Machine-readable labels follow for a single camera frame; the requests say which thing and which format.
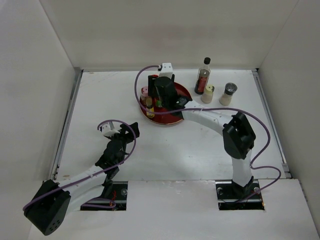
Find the pink-cap spice jar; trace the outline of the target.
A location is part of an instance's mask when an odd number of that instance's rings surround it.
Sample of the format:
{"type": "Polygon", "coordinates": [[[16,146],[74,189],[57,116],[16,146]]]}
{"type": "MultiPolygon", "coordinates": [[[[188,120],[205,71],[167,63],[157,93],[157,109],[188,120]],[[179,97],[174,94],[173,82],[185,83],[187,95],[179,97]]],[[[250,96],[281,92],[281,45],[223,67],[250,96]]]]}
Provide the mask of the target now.
{"type": "Polygon", "coordinates": [[[148,86],[142,87],[141,91],[140,91],[140,101],[144,106],[146,105],[146,100],[147,100],[148,96],[149,96],[149,94],[148,94],[148,86]]]}

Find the small oil bottle cork cap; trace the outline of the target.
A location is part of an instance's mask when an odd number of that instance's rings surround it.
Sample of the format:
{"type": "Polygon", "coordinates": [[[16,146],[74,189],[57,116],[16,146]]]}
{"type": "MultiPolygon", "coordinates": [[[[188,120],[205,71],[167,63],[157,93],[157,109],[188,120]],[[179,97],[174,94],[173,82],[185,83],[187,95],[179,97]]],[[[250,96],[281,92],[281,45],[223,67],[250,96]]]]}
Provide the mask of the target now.
{"type": "Polygon", "coordinates": [[[152,119],[155,117],[155,114],[154,114],[154,106],[153,106],[153,99],[152,97],[148,96],[145,100],[145,107],[146,107],[146,116],[149,118],[149,119],[152,119]]]}

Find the chili sauce bottle yellow cap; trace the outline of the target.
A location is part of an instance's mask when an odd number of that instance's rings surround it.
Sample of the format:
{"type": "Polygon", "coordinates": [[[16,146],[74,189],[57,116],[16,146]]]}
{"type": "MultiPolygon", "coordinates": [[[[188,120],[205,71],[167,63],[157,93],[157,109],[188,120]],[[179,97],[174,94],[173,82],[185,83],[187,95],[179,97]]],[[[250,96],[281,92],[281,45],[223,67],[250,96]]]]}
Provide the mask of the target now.
{"type": "Polygon", "coordinates": [[[155,98],[155,106],[156,106],[157,108],[162,108],[162,107],[163,107],[162,100],[161,100],[159,97],[156,97],[156,98],[155,98]]]}

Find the white bottle cream cap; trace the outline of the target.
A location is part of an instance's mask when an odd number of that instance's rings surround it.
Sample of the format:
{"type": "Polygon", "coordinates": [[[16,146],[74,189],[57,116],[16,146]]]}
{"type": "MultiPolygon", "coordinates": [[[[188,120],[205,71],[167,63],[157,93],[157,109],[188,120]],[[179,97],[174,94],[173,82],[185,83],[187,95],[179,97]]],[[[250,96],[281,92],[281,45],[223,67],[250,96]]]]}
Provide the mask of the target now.
{"type": "Polygon", "coordinates": [[[207,84],[203,94],[201,96],[201,101],[205,104],[209,104],[213,100],[215,87],[212,84],[207,84]]]}

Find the tall soy sauce bottle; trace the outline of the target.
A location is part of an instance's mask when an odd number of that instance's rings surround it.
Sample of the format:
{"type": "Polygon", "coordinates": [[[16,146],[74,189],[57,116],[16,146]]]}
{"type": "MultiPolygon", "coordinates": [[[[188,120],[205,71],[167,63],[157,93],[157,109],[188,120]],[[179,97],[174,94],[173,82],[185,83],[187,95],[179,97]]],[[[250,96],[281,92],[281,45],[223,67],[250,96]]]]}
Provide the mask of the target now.
{"type": "Polygon", "coordinates": [[[203,61],[203,66],[199,68],[197,80],[195,82],[194,92],[198,95],[204,93],[205,87],[208,83],[211,69],[210,69],[211,58],[205,57],[203,61]]]}

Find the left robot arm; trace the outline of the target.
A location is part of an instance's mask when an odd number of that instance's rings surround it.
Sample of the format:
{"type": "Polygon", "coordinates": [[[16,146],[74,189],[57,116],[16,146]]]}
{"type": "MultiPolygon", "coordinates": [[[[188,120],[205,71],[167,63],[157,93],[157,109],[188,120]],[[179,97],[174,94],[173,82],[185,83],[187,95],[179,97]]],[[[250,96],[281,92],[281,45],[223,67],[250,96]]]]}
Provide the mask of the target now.
{"type": "Polygon", "coordinates": [[[44,235],[52,234],[65,216],[81,207],[90,208],[89,201],[108,199],[112,195],[112,179],[131,155],[127,145],[136,144],[140,136],[139,124],[118,120],[101,122],[97,129],[109,141],[98,161],[84,172],[62,181],[51,179],[42,183],[32,200],[23,207],[24,216],[44,235]]]}

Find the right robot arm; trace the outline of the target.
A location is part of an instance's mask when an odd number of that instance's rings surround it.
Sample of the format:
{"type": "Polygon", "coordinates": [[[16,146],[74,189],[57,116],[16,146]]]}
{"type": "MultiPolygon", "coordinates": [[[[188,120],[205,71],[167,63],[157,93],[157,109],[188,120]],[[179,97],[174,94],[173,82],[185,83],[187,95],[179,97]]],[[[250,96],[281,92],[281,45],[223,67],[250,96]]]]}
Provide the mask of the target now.
{"type": "Polygon", "coordinates": [[[148,94],[158,98],[169,115],[198,123],[222,136],[224,150],[232,160],[231,190],[236,197],[245,197],[253,184],[250,163],[256,139],[247,117],[241,112],[229,116],[205,109],[191,97],[178,94],[174,81],[167,76],[149,75],[148,94]]]}

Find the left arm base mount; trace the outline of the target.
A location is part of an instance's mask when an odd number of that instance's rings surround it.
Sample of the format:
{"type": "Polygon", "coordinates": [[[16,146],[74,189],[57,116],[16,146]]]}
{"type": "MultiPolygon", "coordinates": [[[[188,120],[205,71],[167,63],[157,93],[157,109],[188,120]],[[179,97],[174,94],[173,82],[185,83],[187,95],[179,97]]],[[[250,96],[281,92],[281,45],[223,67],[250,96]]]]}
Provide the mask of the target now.
{"type": "Polygon", "coordinates": [[[103,185],[100,196],[80,207],[81,211],[126,211],[128,197],[127,181],[109,181],[103,185]]]}

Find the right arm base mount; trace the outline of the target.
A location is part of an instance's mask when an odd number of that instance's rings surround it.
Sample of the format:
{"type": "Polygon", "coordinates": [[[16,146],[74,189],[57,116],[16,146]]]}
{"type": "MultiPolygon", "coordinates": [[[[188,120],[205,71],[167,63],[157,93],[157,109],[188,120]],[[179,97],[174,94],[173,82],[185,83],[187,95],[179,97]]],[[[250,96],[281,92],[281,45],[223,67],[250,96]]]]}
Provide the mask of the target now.
{"type": "Polygon", "coordinates": [[[221,211],[265,210],[257,180],[244,188],[236,186],[232,181],[216,181],[215,187],[221,211]]]}

